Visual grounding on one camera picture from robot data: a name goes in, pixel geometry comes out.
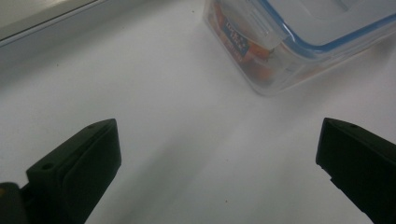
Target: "container lid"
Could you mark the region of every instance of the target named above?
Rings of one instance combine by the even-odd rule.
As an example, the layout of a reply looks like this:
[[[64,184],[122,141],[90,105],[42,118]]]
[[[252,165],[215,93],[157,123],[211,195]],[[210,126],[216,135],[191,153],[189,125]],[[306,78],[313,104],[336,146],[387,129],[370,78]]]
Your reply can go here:
[[[396,0],[260,0],[292,41],[329,51],[396,22]]]

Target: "label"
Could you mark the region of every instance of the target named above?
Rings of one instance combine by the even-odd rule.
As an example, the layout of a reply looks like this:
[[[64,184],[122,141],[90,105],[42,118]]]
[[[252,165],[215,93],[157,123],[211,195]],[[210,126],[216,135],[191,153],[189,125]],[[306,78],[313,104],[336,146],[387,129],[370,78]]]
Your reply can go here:
[[[240,35],[230,24],[230,22],[225,19],[224,25],[222,27],[222,31],[224,34],[227,36],[227,38],[231,41],[233,44],[233,47],[239,52],[239,54],[243,57],[248,52],[248,48],[250,45],[248,44],[248,40],[244,38],[242,35]]]

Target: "plastic food container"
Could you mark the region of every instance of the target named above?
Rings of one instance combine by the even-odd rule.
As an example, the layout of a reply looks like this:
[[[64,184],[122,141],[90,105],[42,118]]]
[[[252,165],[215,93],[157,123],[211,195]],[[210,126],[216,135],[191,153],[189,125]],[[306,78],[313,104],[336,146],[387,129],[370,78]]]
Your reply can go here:
[[[396,32],[396,0],[207,0],[205,18],[261,94],[284,90]]]

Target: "white surface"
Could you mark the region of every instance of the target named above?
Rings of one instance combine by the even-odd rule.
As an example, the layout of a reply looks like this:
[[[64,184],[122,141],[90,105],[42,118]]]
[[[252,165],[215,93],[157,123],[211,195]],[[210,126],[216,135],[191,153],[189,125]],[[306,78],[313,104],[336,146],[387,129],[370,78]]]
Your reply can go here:
[[[116,118],[122,166],[87,223],[371,223],[315,164],[323,118],[396,143],[396,39],[274,97],[203,1],[111,0],[0,48],[0,182]]]
[[[297,36],[315,46],[331,43],[396,14],[395,0],[268,0],[268,2]]]

